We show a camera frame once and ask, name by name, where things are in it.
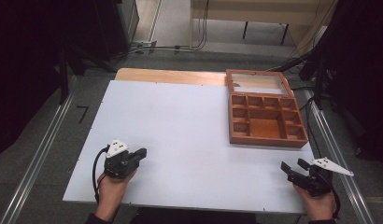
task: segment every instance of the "hand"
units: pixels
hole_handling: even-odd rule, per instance
[[[335,202],[331,193],[313,198],[308,194],[307,190],[301,189],[296,185],[293,185],[293,187],[302,197],[307,215],[312,221],[330,220],[333,218]]]
[[[95,216],[104,221],[110,221],[120,206],[122,197],[127,189],[128,182],[135,175],[133,171],[125,179],[114,179],[101,174],[97,180],[99,183],[99,204]]]

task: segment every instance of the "wire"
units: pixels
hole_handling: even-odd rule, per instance
[[[139,52],[141,50],[152,50],[152,49],[154,49],[154,50],[156,50],[156,49],[164,49],[164,50],[172,50],[172,51],[188,51],[188,52],[196,51],[195,49],[175,49],[175,46],[174,47],[155,47],[155,48],[142,47],[142,48],[138,48],[138,49],[131,49],[130,51],[128,51],[127,54]]]
[[[298,87],[298,88],[292,88],[292,91],[299,91],[299,90],[314,90],[315,87]]]
[[[333,218],[334,219],[340,219],[339,217],[339,212],[341,208],[341,203],[340,203],[340,198],[339,195],[337,194],[336,190],[334,189],[333,185],[330,184],[322,175],[315,173],[315,175],[319,178],[320,181],[325,183],[332,191],[332,194],[334,196],[334,201],[336,202],[336,210],[333,212]]]
[[[121,55],[119,55],[119,59],[115,62],[115,63],[112,63],[112,64],[110,64],[110,66],[116,66],[119,62],[121,62],[122,61],[122,59],[127,55],[128,53],[122,53]]]
[[[303,105],[303,106],[299,109],[299,111],[302,111],[302,110],[305,108],[305,119],[306,119],[306,123],[307,123],[307,130],[306,130],[306,132],[307,132],[307,138],[308,138],[308,139],[311,139],[311,138],[310,138],[310,134],[311,134],[312,139],[313,139],[313,141],[314,141],[314,144],[315,144],[315,146],[316,146],[316,148],[317,148],[317,152],[318,152],[318,154],[319,154],[319,157],[322,158],[322,154],[320,153],[320,149],[319,149],[319,145],[318,145],[317,139],[316,139],[314,133],[313,133],[312,130],[311,130],[310,120],[309,120],[309,114],[310,114],[311,109],[312,109],[312,106],[311,106],[311,105],[313,104],[314,99],[315,99],[315,96],[313,96],[313,97],[311,97],[310,99],[308,99],[308,100],[307,100],[307,103],[306,103],[305,105]]]
[[[101,151],[99,151],[98,155],[96,155],[95,160],[93,162],[93,166],[92,166],[92,186],[93,186],[93,191],[95,192],[96,203],[99,203],[99,193],[98,193],[98,188],[96,186],[96,180],[95,180],[96,163],[98,162],[98,159],[101,156],[101,154],[104,152],[107,152],[108,150],[109,150],[109,146],[102,148]]]
[[[298,216],[296,220],[294,220],[294,224],[298,224],[300,221],[300,218],[302,218],[302,215]]]
[[[208,10],[209,10],[209,0],[206,0],[206,10],[204,12],[204,18],[203,18],[203,37],[201,38],[198,46],[197,47],[191,47],[192,49],[197,48],[197,50],[200,50],[206,45],[206,21],[208,18]]]
[[[324,17],[322,18],[322,20],[321,20],[320,23],[319,23],[319,27],[321,27],[321,25],[323,24],[323,22],[326,20],[327,16],[329,15],[329,11],[331,11],[331,9],[333,8],[333,4],[334,4],[334,2],[335,2],[335,1],[333,0],[332,3],[331,3],[331,5],[329,6],[328,10],[325,12]],[[315,18],[317,17],[317,13],[318,13],[319,5],[318,5],[317,8],[316,8],[316,14],[315,14],[314,20],[315,20]],[[311,38],[307,43],[305,43],[303,46],[301,46],[300,49],[305,48],[305,47],[308,46],[312,41],[315,41],[315,39],[320,35],[320,33],[322,32],[322,30],[323,30],[323,29],[320,29],[319,32],[317,32],[317,34],[316,34],[315,36],[313,36],[313,38]],[[299,58],[299,59],[301,59],[300,56],[293,58],[293,56],[294,56],[296,53],[297,53],[297,47],[295,47],[295,49],[291,52],[291,54],[290,54],[290,56],[288,57],[288,59],[285,60],[285,62],[283,62],[282,64],[289,62],[291,59],[295,59],[295,58]],[[279,68],[279,67],[281,67],[281,66],[282,66],[282,65],[280,65],[280,66],[276,66],[276,67],[267,69],[267,70],[265,70],[265,71],[271,71],[271,70],[276,69],[276,68]]]

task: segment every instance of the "white table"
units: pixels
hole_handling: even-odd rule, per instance
[[[139,69],[121,72],[123,77],[203,74]],[[208,79],[223,77],[209,74],[213,78]],[[303,148],[230,145],[227,87],[148,81],[110,82],[64,201],[94,202],[94,158],[118,138],[129,144],[131,151],[148,149],[123,203],[253,213],[304,212],[280,164],[284,161],[302,172],[297,160],[313,159],[308,143]],[[102,156],[98,162],[97,174],[103,172],[104,159]]]

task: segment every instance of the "wooden compartment tray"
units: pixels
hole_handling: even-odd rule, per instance
[[[230,143],[302,147],[305,126],[287,80],[278,72],[226,70]]]

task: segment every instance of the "black cable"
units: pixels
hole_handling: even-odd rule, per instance
[[[291,88],[292,91],[299,91],[299,90],[314,90],[315,87],[297,87],[297,88]]]
[[[322,158],[322,154],[320,153],[320,149],[319,149],[319,146],[318,146],[318,143],[317,143],[317,139],[315,138],[315,135],[313,133],[313,131],[311,130],[311,126],[310,126],[310,119],[309,119],[309,114],[311,112],[311,108],[312,108],[312,104],[313,104],[313,101],[314,101],[314,96],[311,97],[309,100],[308,100],[308,104],[305,108],[305,117],[307,119],[307,138],[310,139],[310,134],[311,136],[313,137],[313,140],[314,140],[314,144],[316,145],[317,147],[317,152],[319,154],[319,157]]]
[[[200,50],[206,45],[206,21],[208,18],[208,10],[209,10],[209,0],[206,1],[206,10],[204,12],[204,18],[203,18],[203,37],[201,38],[200,43],[197,45],[197,47],[191,47],[192,49],[195,48],[195,50]]]
[[[334,2],[335,2],[335,1],[333,0],[332,3],[331,3],[331,5],[329,6],[328,10],[325,12],[325,15],[324,15],[324,17],[322,18],[322,21],[320,21],[320,23],[319,23],[319,27],[321,27],[321,25],[323,24],[323,22],[326,20],[327,16],[329,15],[329,11],[332,9]],[[317,8],[316,8],[316,15],[315,15],[314,19],[317,17],[317,12],[318,12],[318,9],[319,9],[319,5],[318,5]],[[315,36],[313,36],[313,38],[311,38],[307,43],[305,43],[303,46],[301,46],[301,49],[305,48],[305,47],[306,47],[307,45],[309,45],[313,40],[315,40],[315,38],[317,38],[317,36],[319,36],[320,33],[321,33],[321,31],[319,31]],[[295,49],[291,52],[290,56],[288,57],[288,59],[287,59],[285,62],[283,62],[281,65],[278,65],[278,66],[269,68],[269,69],[267,69],[266,71],[271,71],[271,70],[273,70],[273,69],[279,68],[279,67],[281,67],[283,64],[288,63],[288,62],[289,62],[290,60],[292,60],[292,59],[300,58],[300,57],[295,57],[295,58],[293,58],[293,56],[294,56],[296,53],[297,53],[297,47],[295,47]]]
[[[326,184],[332,191],[332,194],[334,196],[334,201],[336,202],[336,209],[333,212],[333,218],[334,219],[340,219],[339,212],[341,208],[340,198],[337,194],[336,190],[334,189],[333,185],[330,184],[322,175],[315,173],[315,175],[319,178],[320,181],[322,181],[324,184]]]
[[[302,218],[302,215],[298,216],[296,220],[294,220],[294,224],[298,224],[300,221],[300,218]]]
[[[111,64],[110,66],[116,66],[119,62],[122,61],[122,59],[127,55],[128,53],[122,53],[121,55],[119,55],[118,57],[120,57],[115,63]]]
[[[98,159],[101,156],[101,154],[104,152],[107,152],[108,150],[109,150],[109,146],[102,148],[101,151],[99,151],[98,155],[96,155],[95,161],[93,162],[93,166],[92,166],[92,186],[93,186],[93,191],[95,192],[94,196],[97,203],[99,203],[99,193],[98,193],[98,188],[96,187],[96,180],[95,180],[96,163],[98,162]]]
[[[294,72],[292,72],[290,69],[288,69],[287,72],[289,72],[291,74],[294,74]]]

